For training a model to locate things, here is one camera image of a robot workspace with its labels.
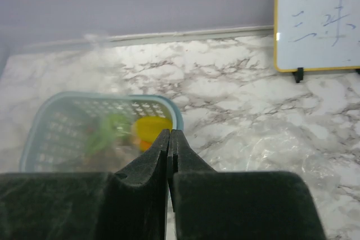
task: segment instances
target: yellow object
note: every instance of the yellow object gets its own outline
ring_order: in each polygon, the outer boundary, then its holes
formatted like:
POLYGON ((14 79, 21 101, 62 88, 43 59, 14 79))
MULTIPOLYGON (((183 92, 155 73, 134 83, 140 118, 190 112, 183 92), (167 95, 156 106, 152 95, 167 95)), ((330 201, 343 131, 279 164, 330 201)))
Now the yellow object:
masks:
POLYGON ((146 150, 148 150, 150 148, 151 145, 152 145, 152 143, 140 141, 139 147, 142 152, 145 152, 146 150))
POLYGON ((166 118, 146 116, 134 123, 134 131, 142 141, 153 143, 163 129, 172 129, 173 123, 166 118))
MULTIPOLYGON (((281 73, 289 73, 292 71, 297 71, 297 69, 293 70, 282 70, 277 66, 277 41, 276 41, 276 33, 277 33, 277 0, 275 0, 275 6, 274 6, 274 66, 277 71, 280 71, 281 73)), ((310 68, 310 69, 304 69, 304 71, 314 71, 314 70, 349 70, 349 69, 359 69, 358 66, 353 67, 319 67, 319 68, 310 68)))

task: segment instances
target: marble countertop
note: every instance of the marble countertop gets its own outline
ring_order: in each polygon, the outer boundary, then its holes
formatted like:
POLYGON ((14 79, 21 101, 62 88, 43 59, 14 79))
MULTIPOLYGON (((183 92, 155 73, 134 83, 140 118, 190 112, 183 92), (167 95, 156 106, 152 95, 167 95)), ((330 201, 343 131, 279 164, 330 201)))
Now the marble countertop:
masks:
POLYGON ((18 171, 34 116, 56 93, 158 94, 180 108, 200 154, 261 121, 299 127, 340 175, 322 220, 329 239, 360 239, 360 76, 311 73, 295 84, 273 68, 272 54, 267 36, 14 55, 0 80, 0 170, 18 171))

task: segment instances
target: clear plastic bag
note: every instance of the clear plastic bag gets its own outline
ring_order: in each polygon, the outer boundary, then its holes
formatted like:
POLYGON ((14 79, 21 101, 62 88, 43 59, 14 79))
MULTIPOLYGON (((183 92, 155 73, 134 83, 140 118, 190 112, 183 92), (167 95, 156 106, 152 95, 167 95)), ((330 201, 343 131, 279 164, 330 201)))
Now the clear plastic bag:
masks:
POLYGON ((265 121, 229 134, 202 155, 218 171, 284 170, 306 182, 320 216, 333 200, 340 177, 302 131, 282 121, 265 121))
MULTIPOLYGON (((123 80, 123 65, 119 56, 107 42, 103 34, 86 34, 84 38, 91 46, 90 58, 84 63, 84 72, 102 75, 97 81, 101 89, 86 92, 110 92, 116 96, 126 96, 129 88, 123 80)), ((126 99, 111 99, 101 94, 86 94, 76 101, 78 109, 87 113, 84 123, 75 130, 83 152, 79 156, 66 159, 54 165, 57 171, 113 171, 116 172, 140 155, 133 124, 132 102, 126 99)))

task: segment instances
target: blue plastic basket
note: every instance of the blue plastic basket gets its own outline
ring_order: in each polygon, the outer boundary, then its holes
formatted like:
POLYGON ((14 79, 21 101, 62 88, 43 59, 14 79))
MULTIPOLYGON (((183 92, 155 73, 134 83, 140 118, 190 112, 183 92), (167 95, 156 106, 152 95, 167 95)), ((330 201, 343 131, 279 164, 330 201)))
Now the blue plastic basket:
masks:
POLYGON ((20 171, 52 171, 54 164, 75 159, 84 152, 88 138, 84 126, 106 114, 160 116, 183 130, 178 107, 169 99, 153 95, 113 95, 62 92, 46 101, 37 112, 20 159, 20 171))

